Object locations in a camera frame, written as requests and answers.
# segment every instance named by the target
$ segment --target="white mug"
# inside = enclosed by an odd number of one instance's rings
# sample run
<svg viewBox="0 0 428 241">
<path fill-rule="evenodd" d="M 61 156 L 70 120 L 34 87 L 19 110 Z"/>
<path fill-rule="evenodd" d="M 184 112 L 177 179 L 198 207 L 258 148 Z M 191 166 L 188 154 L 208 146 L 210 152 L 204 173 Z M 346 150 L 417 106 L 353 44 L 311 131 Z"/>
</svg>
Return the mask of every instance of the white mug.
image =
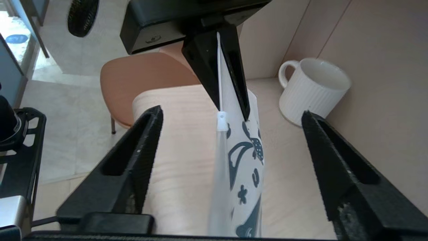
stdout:
<svg viewBox="0 0 428 241">
<path fill-rule="evenodd" d="M 295 68 L 290 80 L 285 77 L 287 66 Z M 314 58 L 286 61 L 279 68 L 278 78 L 284 87 L 279 109 L 300 127 L 305 110 L 326 118 L 351 87 L 351 80 L 339 67 Z"/>
</svg>

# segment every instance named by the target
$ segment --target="black fan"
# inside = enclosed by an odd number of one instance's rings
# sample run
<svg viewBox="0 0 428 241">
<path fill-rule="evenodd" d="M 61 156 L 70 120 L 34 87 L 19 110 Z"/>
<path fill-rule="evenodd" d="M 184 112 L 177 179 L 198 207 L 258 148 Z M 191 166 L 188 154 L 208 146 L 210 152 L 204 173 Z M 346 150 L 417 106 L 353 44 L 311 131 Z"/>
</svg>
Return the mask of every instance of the black fan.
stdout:
<svg viewBox="0 0 428 241">
<path fill-rule="evenodd" d="M 68 12 L 68 31 L 76 37 L 85 37 L 97 16 L 99 0 L 73 0 Z"/>
</svg>

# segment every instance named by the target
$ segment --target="orange chair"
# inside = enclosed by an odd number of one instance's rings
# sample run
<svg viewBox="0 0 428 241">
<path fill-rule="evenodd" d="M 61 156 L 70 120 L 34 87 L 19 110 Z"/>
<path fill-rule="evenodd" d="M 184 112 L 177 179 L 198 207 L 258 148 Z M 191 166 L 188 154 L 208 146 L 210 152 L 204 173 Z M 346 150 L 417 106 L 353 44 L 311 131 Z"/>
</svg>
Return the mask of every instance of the orange chair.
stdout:
<svg viewBox="0 0 428 241">
<path fill-rule="evenodd" d="M 183 43 L 168 45 L 158 53 L 122 57 L 107 62 L 101 69 L 100 82 L 104 101 L 115 122 L 124 128 L 134 123 L 132 102 L 140 93 L 160 88 L 200 84 L 181 54 Z"/>
</svg>

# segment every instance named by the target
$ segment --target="white plastic clip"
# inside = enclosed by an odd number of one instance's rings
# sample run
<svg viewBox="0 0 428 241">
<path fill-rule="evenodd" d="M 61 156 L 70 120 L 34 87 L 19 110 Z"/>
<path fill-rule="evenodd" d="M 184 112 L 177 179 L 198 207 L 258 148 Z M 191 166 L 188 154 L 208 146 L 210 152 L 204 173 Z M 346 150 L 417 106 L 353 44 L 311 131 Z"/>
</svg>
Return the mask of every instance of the white plastic clip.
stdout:
<svg viewBox="0 0 428 241">
<path fill-rule="evenodd" d="M 227 113 L 224 111 L 217 112 L 217 131 L 228 131 Z"/>
</svg>

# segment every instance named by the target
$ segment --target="mug handle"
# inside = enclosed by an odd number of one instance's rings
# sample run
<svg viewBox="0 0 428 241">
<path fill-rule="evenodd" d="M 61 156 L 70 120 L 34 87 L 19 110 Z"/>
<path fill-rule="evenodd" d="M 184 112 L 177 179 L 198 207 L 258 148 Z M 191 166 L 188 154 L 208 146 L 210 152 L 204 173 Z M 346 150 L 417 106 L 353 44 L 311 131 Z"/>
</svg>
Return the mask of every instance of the mug handle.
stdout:
<svg viewBox="0 0 428 241">
<path fill-rule="evenodd" d="M 289 60 L 284 62 L 278 71 L 278 79 L 279 83 L 282 85 L 282 87 L 285 89 L 288 84 L 288 79 L 285 77 L 285 69 L 287 66 L 292 66 L 293 68 L 297 69 L 299 67 L 299 62 L 295 60 Z"/>
</svg>

